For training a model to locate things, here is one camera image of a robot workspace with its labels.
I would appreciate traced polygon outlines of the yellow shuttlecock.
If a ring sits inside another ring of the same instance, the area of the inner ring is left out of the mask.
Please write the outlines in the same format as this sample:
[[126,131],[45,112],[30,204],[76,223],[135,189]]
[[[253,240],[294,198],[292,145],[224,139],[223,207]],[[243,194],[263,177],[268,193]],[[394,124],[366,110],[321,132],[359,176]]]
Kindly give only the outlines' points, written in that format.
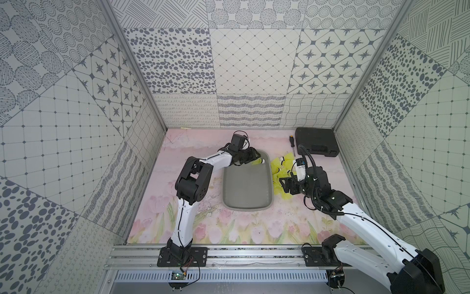
[[264,163],[265,163],[265,160],[261,156],[258,156],[255,160],[250,162],[251,165],[260,165]]
[[281,182],[279,180],[278,174],[273,175],[272,180],[273,180],[273,185],[274,186],[281,186]]
[[282,169],[291,170],[295,160],[296,160],[295,155],[293,153],[288,153],[278,158],[278,162],[279,162],[278,167],[280,170]]
[[270,163],[270,167],[271,167],[271,173],[273,176],[281,172],[284,168],[284,166],[281,163],[275,162],[275,161],[272,161]]
[[290,200],[293,198],[293,195],[289,192],[285,192],[284,189],[279,186],[274,189],[275,194],[280,195],[283,200]]

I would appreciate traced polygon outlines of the grey plastic storage box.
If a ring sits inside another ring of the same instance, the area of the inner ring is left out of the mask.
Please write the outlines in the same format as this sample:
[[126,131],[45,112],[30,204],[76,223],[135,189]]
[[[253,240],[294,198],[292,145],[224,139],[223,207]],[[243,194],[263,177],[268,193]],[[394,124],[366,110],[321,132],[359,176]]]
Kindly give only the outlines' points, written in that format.
[[261,157],[239,167],[223,170],[222,202],[235,211],[261,211],[274,200],[269,155],[260,150]]

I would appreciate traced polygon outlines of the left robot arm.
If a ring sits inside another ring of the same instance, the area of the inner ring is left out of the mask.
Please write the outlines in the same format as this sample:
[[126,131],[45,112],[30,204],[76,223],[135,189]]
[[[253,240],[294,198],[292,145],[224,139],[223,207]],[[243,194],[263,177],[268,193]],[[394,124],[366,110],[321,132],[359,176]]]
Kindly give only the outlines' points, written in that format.
[[178,198],[178,212],[175,230],[167,242],[168,250],[176,257],[190,251],[193,240],[193,223],[199,202],[209,190],[212,173],[231,165],[263,164],[261,154],[249,147],[231,151],[228,147],[221,148],[217,153],[206,158],[189,157],[186,160],[175,184]]

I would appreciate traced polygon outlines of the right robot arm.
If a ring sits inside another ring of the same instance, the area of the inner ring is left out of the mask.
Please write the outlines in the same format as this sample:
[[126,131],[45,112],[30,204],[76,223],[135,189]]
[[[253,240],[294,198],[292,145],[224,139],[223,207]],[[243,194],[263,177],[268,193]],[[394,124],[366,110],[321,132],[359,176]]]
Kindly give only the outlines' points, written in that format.
[[284,192],[302,194],[314,209],[352,230],[375,253],[372,254],[333,234],[321,244],[320,257],[335,266],[328,285],[342,286],[343,265],[352,266],[382,284],[393,294],[443,294],[445,290],[440,260],[428,249],[419,250],[401,240],[367,215],[341,191],[331,188],[322,167],[294,165],[296,171],[279,178]]

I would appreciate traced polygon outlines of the black plastic tool case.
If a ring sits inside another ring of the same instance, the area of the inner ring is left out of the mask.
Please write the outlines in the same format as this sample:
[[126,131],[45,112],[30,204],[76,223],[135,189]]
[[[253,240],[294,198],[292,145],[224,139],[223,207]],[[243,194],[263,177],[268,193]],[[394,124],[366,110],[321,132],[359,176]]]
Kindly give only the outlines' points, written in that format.
[[298,127],[295,130],[297,153],[301,155],[304,146],[310,154],[319,154],[325,157],[336,157],[340,150],[332,129],[317,129],[313,127]]

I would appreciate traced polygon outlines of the green circuit board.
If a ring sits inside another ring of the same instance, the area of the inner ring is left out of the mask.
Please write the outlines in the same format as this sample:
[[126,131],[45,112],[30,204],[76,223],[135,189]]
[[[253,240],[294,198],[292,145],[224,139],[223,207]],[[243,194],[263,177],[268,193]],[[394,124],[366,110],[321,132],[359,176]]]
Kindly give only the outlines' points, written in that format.
[[186,274],[182,273],[181,271],[173,271],[171,273],[171,280],[172,281],[185,281],[186,279],[187,279]]

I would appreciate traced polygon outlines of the black handled screwdriver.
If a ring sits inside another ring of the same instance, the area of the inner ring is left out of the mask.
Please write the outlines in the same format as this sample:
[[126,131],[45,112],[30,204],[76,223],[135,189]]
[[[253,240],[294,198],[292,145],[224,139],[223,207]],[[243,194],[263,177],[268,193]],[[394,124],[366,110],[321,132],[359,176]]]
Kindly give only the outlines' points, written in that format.
[[289,141],[290,141],[290,145],[291,145],[293,155],[295,156],[296,155],[296,147],[295,147],[295,144],[294,144],[294,137],[292,135],[289,137]]

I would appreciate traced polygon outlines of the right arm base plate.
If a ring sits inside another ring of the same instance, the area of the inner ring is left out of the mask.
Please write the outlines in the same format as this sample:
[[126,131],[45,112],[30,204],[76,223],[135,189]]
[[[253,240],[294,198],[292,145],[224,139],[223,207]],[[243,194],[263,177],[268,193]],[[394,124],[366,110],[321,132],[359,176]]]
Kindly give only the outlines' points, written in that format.
[[341,262],[331,249],[310,246],[307,243],[301,247],[306,267],[340,267]]

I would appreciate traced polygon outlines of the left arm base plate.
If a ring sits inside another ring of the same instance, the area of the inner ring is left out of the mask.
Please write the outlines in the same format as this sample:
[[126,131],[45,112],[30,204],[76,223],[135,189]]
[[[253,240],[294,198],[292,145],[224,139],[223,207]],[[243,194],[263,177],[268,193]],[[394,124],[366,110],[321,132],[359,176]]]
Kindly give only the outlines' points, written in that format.
[[188,250],[177,247],[170,249],[163,247],[160,250],[157,262],[158,267],[205,267],[208,257],[207,247],[191,247]]

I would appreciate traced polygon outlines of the aluminium mounting rail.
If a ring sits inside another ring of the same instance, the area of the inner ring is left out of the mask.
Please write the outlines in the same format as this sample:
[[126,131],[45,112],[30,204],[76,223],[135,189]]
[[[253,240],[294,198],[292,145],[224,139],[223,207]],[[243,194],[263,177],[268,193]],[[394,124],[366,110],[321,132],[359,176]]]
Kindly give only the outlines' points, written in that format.
[[[280,269],[280,268],[305,268],[305,262],[301,251],[301,245],[280,246],[209,246],[197,245],[195,247],[207,247],[208,257],[205,267],[158,267],[157,262],[162,245],[153,246],[115,246],[105,262],[106,270],[197,270],[197,269]],[[365,261],[375,267],[382,266],[386,270],[395,272],[396,266],[401,266],[410,255],[404,250],[389,245],[384,253],[375,251],[370,246],[355,246],[344,241],[337,245],[334,254],[343,267],[353,267],[358,262]],[[311,267],[334,269],[335,267]]]

